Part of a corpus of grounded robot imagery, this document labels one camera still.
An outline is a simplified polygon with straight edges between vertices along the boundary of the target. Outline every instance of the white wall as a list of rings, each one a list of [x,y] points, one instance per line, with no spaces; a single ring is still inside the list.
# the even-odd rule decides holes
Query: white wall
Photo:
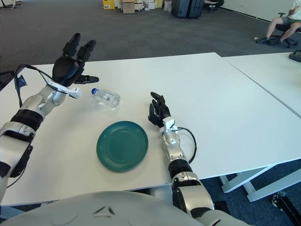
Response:
[[[271,21],[279,12],[288,13],[293,0],[225,0],[223,8]]]

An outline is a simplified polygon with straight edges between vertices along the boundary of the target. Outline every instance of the man in shorts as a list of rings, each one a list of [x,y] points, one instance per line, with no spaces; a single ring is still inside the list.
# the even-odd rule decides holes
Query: man in shorts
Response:
[[[291,28],[288,29],[281,38],[269,40],[277,24],[289,25]],[[301,28],[301,0],[294,0],[293,6],[289,11],[288,16],[274,18],[269,25],[266,36],[258,39],[256,43],[269,45],[281,44],[282,41],[292,36],[298,28]]]

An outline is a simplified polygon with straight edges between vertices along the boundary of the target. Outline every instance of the box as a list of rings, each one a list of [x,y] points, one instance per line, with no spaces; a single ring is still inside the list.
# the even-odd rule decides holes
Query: box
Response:
[[[143,9],[143,4],[142,3],[135,3],[135,10],[142,10]]]
[[[122,0],[123,13],[135,13],[135,0]]]
[[[149,3],[149,9],[155,9],[155,3]]]
[[[115,0],[103,0],[103,9],[115,9]]]
[[[155,8],[162,8],[163,0],[155,0]]]

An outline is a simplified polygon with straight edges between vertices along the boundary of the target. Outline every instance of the sneaker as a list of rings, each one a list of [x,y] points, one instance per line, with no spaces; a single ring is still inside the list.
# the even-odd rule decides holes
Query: sneaker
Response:
[[[257,44],[267,44],[268,42],[269,42],[269,39],[267,37],[256,40]]]
[[[274,46],[274,45],[279,45],[279,44],[281,44],[281,41],[279,38],[269,40],[269,46]]]

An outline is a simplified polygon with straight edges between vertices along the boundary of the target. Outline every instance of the green plate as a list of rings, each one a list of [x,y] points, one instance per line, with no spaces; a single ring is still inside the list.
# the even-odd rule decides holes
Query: green plate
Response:
[[[107,127],[97,141],[100,162],[114,171],[127,171],[145,157],[149,145],[145,131],[131,121],[119,121]]]

